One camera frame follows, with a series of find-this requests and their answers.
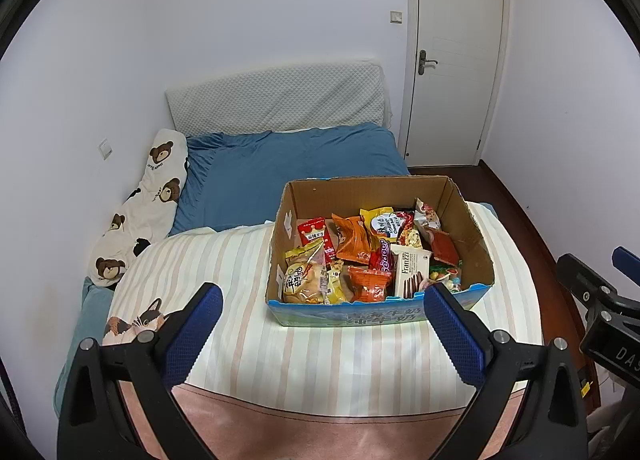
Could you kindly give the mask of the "orange snack bag upper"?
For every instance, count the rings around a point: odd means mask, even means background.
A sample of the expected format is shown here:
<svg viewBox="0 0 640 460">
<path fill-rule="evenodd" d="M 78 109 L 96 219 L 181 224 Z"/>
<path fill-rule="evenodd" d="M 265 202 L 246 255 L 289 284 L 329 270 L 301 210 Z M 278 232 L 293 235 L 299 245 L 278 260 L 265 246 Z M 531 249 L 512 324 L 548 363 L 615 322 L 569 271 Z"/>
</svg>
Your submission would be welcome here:
<svg viewBox="0 0 640 460">
<path fill-rule="evenodd" d="M 332 215 L 338 238 L 336 257 L 345 262 L 378 268 L 380 240 L 372 236 L 360 216 Z"/>
</svg>

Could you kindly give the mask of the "grey padded headboard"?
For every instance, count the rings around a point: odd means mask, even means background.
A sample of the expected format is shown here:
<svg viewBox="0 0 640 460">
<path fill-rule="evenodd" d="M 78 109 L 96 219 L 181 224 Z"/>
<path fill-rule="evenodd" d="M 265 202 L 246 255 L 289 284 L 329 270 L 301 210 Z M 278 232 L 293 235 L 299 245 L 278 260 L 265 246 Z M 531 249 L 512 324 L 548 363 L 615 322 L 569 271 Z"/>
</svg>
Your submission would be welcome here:
<svg viewBox="0 0 640 460">
<path fill-rule="evenodd" d="M 176 130 L 186 136 L 392 124 L 383 68 L 370 59 L 235 73 L 170 88 L 165 97 Z"/>
</svg>

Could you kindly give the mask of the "red crown snack packet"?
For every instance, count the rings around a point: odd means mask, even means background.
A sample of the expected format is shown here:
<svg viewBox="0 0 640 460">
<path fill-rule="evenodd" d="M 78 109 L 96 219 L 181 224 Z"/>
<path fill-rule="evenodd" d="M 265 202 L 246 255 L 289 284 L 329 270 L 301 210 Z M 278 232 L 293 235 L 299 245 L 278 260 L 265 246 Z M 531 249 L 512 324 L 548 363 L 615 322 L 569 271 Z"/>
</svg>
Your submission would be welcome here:
<svg viewBox="0 0 640 460">
<path fill-rule="evenodd" d="M 326 264 L 330 264 L 336 259 L 336 251 L 324 218 L 316 217 L 299 223 L 297 225 L 297 231 L 300 243 L 303 246 L 306 246 L 306 244 L 314 240 L 321 239 L 323 241 L 323 252 L 326 257 Z"/>
</svg>

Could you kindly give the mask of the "red purple snack packet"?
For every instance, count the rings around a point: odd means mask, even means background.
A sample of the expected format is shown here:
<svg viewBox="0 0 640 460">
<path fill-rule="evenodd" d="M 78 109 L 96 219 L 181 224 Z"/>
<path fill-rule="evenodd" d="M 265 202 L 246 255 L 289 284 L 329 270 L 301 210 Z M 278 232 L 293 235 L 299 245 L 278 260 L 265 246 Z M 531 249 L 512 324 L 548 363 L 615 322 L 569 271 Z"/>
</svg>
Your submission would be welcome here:
<svg viewBox="0 0 640 460">
<path fill-rule="evenodd" d="M 378 272 L 394 272 L 394 257 L 387 240 L 378 240 L 378 246 L 371 252 L 369 267 Z"/>
</svg>

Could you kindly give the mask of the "bread bun packet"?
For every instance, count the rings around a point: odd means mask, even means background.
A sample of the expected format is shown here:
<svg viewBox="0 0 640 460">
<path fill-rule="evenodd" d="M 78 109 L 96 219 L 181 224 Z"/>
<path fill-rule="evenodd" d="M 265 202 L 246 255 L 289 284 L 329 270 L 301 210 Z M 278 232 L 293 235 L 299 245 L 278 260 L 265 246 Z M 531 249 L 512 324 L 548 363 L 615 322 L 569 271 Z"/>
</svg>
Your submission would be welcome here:
<svg viewBox="0 0 640 460">
<path fill-rule="evenodd" d="M 311 240 L 284 254 L 288 268 L 282 298 L 285 303 L 324 304 L 326 302 L 326 257 L 322 238 Z"/>
</svg>

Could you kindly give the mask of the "striped white blanket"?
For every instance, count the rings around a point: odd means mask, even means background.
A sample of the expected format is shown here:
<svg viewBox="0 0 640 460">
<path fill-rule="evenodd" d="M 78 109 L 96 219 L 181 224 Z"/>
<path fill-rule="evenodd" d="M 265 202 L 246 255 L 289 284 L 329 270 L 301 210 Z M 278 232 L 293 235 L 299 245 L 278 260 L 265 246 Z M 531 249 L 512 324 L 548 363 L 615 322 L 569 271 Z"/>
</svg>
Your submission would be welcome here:
<svg viewBox="0 0 640 460">
<path fill-rule="evenodd" d="M 277 323 L 265 301 L 273 227 L 192 229 L 149 246 L 125 272 L 111 308 L 152 298 L 188 302 L 206 282 L 224 310 L 190 385 L 273 409 L 329 417 L 428 414 L 473 395 L 424 321 L 352 328 Z"/>
</svg>

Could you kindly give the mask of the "white door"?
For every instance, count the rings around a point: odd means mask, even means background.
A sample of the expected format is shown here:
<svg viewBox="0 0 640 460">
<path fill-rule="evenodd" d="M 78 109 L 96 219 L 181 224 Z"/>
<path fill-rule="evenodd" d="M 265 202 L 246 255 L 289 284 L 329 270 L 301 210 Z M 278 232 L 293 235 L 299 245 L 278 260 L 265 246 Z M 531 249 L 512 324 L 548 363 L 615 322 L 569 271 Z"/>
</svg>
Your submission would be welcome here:
<svg viewBox="0 0 640 460">
<path fill-rule="evenodd" d="M 509 0 L 410 0 L 407 111 L 399 147 L 410 168 L 478 161 L 500 87 Z M 420 50 L 437 59 L 418 75 Z"/>
</svg>

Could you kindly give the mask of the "red noodle packet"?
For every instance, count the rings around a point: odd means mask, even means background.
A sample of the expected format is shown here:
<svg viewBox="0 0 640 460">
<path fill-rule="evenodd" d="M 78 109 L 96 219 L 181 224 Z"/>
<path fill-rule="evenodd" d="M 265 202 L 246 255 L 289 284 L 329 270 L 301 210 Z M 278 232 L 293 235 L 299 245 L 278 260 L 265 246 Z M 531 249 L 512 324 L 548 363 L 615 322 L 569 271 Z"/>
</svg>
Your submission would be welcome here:
<svg viewBox="0 0 640 460">
<path fill-rule="evenodd" d="M 401 211 L 398 216 L 402 218 L 404 224 L 402 224 L 400 233 L 397 237 L 397 243 L 400 246 L 422 249 L 423 243 L 420 232 L 414 224 L 414 215 L 407 211 Z"/>
</svg>

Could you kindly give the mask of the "white chocolate biscuit box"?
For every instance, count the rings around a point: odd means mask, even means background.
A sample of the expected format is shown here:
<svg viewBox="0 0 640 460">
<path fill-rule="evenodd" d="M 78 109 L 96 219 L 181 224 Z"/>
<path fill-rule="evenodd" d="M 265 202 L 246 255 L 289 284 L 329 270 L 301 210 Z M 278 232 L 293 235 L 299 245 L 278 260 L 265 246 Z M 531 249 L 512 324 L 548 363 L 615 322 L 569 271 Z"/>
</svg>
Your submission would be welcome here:
<svg viewBox="0 0 640 460">
<path fill-rule="evenodd" d="M 396 243 L 390 246 L 390 252 L 395 263 L 395 294 L 404 300 L 413 298 L 428 277 L 432 252 Z"/>
</svg>

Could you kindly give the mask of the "brown cardboard box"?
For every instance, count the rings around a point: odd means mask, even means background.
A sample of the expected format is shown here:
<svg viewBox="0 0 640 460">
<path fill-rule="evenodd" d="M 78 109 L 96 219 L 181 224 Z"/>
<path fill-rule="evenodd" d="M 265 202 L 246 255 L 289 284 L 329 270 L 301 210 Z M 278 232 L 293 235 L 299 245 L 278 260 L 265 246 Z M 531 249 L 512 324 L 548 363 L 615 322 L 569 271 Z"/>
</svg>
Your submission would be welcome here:
<svg viewBox="0 0 640 460">
<path fill-rule="evenodd" d="M 422 320 L 424 290 L 437 281 L 466 310 L 495 283 L 485 239 L 451 178 L 331 178 L 284 186 L 266 291 L 282 326 Z"/>
</svg>

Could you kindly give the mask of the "bear print pillow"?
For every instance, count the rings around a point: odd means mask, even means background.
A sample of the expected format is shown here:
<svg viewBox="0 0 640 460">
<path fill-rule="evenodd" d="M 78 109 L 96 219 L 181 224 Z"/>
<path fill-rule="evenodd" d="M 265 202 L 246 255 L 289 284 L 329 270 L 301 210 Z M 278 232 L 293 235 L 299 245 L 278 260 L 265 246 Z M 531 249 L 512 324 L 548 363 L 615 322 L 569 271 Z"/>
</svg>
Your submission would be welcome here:
<svg viewBox="0 0 640 460">
<path fill-rule="evenodd" d="M 142 179 L 91 252 L 87 276 L 93 284 L 114 289 L 148 246 L 167 237 L 187 172 L 186 136 L 168 128 L 158 131 Z"/>
</svg>

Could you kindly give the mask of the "white brown snack bag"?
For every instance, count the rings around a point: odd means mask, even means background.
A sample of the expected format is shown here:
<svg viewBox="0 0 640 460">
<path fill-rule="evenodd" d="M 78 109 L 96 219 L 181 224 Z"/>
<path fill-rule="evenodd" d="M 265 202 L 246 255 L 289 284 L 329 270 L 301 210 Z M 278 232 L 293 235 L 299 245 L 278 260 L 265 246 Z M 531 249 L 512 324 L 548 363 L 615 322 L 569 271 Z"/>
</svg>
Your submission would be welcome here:
<svg viewBox="0 0 640 460">
<path fill-rule="evenodd" d="M 422 232 L 422 230 L 429 229 L 442 229 L 442 224 L 440 224 L 440 219 L 436 211 L 420 198 L 416 198 L 413 220 L 416 228 L 418 228 L 420 232 Z"/>
</svg>

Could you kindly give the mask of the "colourful candy bag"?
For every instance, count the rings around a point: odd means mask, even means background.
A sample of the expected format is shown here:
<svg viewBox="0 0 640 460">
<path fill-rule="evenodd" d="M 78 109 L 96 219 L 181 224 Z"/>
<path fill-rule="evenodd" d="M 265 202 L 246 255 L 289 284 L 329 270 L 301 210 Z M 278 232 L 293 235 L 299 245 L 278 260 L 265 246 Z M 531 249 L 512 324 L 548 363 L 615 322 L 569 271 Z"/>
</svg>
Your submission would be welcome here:
<svg viewBox="0 0 640 460">
<path fill-rule="evenodd" d="M 462 291 L 462 271 L 459 266 L 435 262 L 428 271 L 428 284 L 443 284 L 450 292 Z"/>
</svg>

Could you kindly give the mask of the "white wall switch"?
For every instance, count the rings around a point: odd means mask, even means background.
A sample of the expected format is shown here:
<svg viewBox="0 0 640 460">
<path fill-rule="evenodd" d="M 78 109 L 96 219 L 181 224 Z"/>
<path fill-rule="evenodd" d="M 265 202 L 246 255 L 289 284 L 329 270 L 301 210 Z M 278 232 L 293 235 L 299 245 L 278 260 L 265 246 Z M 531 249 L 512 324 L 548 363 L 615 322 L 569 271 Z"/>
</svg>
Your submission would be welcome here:
<svg viewBox="0 0 640 460">
<path fill-rule="evenodd" d="M 402 23 L 402 12 L 396 12 L 396 10 L 392 10 L 390 12 L 390 22 L 392 24 L 401 24 Z"/>
</svg>

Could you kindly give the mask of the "yellow chip bag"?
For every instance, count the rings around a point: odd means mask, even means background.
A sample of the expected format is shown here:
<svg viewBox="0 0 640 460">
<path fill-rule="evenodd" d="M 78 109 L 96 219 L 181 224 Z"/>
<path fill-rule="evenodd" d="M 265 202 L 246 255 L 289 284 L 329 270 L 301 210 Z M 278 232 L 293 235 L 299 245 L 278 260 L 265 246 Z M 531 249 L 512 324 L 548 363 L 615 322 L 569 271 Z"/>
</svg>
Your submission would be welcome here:
<svg viewBox="0 0 640 460">
<path fill-rule="evenodd" d="M 352 298 L 343 276 L 344 262 L 334 260 L 326 266 L 326 304 L 338 305 L 348 303 Z"/>
</svg>

